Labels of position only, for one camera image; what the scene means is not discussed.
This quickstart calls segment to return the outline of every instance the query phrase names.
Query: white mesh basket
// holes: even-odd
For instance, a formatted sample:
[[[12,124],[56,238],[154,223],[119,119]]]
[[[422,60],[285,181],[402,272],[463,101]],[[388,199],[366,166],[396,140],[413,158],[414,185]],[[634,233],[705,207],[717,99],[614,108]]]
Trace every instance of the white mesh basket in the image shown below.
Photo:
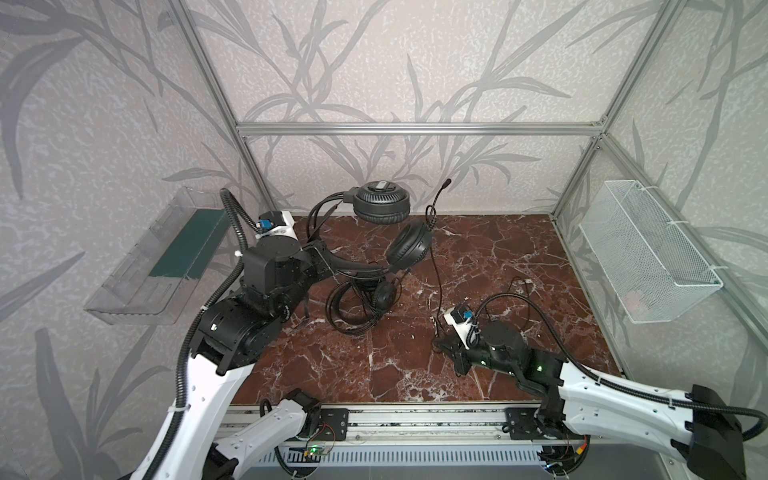
[[[723,286],[636,180],[605,182],[579,227],[632,323],[669,322]]]

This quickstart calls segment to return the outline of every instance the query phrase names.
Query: wallpaper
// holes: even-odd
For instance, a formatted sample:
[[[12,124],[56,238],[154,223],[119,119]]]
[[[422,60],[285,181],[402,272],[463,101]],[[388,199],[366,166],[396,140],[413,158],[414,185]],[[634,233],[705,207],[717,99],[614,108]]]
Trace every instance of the wallpaper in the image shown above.
[[[608,106],[661,1],[188,5],[239,122],[589,122]],[[393,174],[411,192],[415,212],[453,177],[442,208],[465,214],[547,211],[585,143],[250,139],[281,207],[306,211],[330,185],[346,190]]]
[[[0,478],[131,471],[173,400],[173,326],[109,326],[88,297],[182,186],[260,201],[162,2],[0,2]]]
[[[767,6],[685,8],[611,128],[766,308]]]
[[[558,218],[608,345],[637,382],[688,390],[697,383],[727,403],[768,409],[768,357],[715,293],[671,322],[632,323],[578,225],[606,180],[624,180],[610,156],[598,153]],[[743,420],[751,426],[750,420]],[[768,435],[744,445],[748,478],[768,468]]]
[[[411,193],[423,213],[446,178],[441,214],[550,213],[586,146],[588,137],[369,136],[262,137],[250,142],[275,201],[307,211],[337,191],[391,179]],[[442,161],[443,150],[459,151]],[[331,165],[297,157],[327,156]],[[339,206],[351,212],[352,206]]]

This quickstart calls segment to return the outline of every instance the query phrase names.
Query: gray floor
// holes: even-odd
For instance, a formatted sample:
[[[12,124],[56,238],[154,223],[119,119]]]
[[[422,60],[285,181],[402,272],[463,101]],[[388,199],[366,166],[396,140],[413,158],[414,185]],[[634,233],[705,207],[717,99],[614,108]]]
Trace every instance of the gray floor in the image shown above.
[[[288,479],[279,468],[252,468],[242,480]],[[312,480],[551,480],[534,467],[329,467],[318,468]],[[668,480],[659,455],[632,445],[592,445],[584,464],[571,480]]]

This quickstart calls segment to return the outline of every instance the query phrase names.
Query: red marble table surface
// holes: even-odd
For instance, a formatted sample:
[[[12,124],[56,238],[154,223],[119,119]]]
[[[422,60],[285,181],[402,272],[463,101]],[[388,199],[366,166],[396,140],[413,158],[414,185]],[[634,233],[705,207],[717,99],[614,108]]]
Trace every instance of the red marble table surface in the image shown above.
[[[405,225],[332,217],[323,227],[323,239],[340,257],[384,264],[387,247]],[[300,240],[303,231],[300,221],[296,225]],[[534,286],[531,298],[554,320],[574,355],[588,366],[617,374],[547,216],[441,216],[434,246],[443,282],[443,309],[464,298],[477,308],[487,296],[506,290],[513,277],[529,278]],[[297,314],[303,316],[300,305],[280,337],[264,351],[233,403],[252,405],[269,399],[276,404],[297,387],[326,403],[532,399],[502,373],[472,367],[467,376],[458,378],[452,361],[432,351],[438,288],[429,255],[402,281],[402,295],[392,311],[363,336],[343,335],[327,324],[324,304],[334,285],[336,281],[328,279],[312,287],[309,323],[294,329],[301,320]],[[523,293],[521,289],[516,281],[512,291]],[[499,299],[488,310],[503,314],[497,318],[517,327],[525,323],[527,307],[520,300]],[[530,346],[558,351],[535,312],[523,335]]]

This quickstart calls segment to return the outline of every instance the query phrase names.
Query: leaf pattern wallpaper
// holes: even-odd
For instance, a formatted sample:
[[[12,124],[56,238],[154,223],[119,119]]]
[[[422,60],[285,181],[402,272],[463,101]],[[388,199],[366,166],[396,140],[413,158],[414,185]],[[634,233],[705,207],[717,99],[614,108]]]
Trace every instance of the leaf pattern wallpaper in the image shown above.
[[[176,325],[83,311],[180,186],[260,196],[162,2],[0,2],[0,478],[115,480],[173,400]]]
[[[688,2],[611,134],[731,273],[768,305],[768,2]],[[768,356],[719,295],[670,323],[628,321],[578,224],[605,180],[599,154],[558,219],[604,332],[632,378],[713,386],[734,405],[768,409]],[[748,476],[768,468],[768,438],[745,444]]]
[[[240,122],[595,121],[661,5],[651,2],[190,0]],[[585,138],[251,137],[276,202],[379,178],[423,210],[547,212]],[[351,211],[341,206],[339,211]]]

